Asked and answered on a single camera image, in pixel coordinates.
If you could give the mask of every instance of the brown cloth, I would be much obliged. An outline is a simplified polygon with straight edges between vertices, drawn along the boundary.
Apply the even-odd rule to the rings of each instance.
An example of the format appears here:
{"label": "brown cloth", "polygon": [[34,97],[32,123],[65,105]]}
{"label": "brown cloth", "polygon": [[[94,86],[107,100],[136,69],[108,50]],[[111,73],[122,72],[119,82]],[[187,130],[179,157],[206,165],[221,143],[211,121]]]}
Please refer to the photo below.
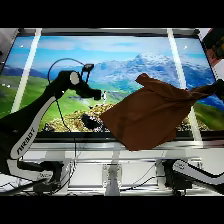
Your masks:
{"label": "brown cloth", "polygon": [[141,74],[144,87],[132,93],[100,118],[128,150],[147,150],[176,137],[176,127],[187,117],[196,100],[215,93],[215,85],[178,89]]}

